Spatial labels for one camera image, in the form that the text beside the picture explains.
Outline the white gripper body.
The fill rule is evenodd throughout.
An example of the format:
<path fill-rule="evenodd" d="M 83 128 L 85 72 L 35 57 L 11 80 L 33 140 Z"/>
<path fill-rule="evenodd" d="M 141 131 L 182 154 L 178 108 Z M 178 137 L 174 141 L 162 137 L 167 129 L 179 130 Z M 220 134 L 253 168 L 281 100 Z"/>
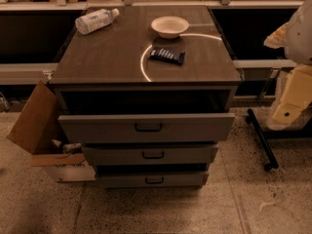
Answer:
<path fill-rule="evenodd" d="M 287 82 L 272 118 L 290 125 L 312 102 L 312 66 L 298 64 L 287 76 Z"/>

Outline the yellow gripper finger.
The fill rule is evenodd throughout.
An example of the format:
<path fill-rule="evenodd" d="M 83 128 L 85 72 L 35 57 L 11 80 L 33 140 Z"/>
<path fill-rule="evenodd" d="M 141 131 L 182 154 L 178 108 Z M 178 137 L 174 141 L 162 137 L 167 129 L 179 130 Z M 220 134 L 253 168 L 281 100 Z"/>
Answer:
<path fill-rule="evenodd" d="M 288 23 L 284 23 L 277 28 L 273 33 L 266 37 L 264 45 L 268 48 L 278 49 L 282 48 L 285 43 L 286 31 Z"/>

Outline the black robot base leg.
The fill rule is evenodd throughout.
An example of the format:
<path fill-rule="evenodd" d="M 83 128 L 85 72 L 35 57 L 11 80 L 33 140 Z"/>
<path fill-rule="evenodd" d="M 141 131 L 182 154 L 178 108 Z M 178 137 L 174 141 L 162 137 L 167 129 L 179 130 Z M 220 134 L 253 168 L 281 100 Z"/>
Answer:
<path fill-rule="evenodd" d="M 248 112 L 248 116 L 246 118 L 246 122 L 248 124 L 252 124 L 254 127 L 254 130 L 260 140 L 260 143 L 265 151 L 265 154 L 268 158 L 268 162 L 263 166 L 263 169 L 267 172 L 270 172 L 272 169 L 278 169 L 279 168 L 279 164 L 273 154 L 273 151 L 271 149 L 271 146 L 269 145 L 269 143 L 267 142 L 265 136 L 264 136 L 264 132 L 262 131 L 261 127 L 259 126 L 259 123 L 254 115 L 254 112 L 249 108 L 247 110 Z"/>

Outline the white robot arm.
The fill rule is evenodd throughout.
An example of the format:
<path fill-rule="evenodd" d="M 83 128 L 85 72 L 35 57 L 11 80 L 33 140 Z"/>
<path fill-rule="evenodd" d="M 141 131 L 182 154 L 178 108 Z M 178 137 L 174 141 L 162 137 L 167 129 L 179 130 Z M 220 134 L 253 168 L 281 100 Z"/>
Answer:
<path fill-rule="evenodd" d="M 283 47 L 286 58 L 295 62 L 266 122 L 269 129 L 282 130 L 312 102 L 312 0 L 305 0 L 288 22 L 266 37 L 264 45 Z"/>

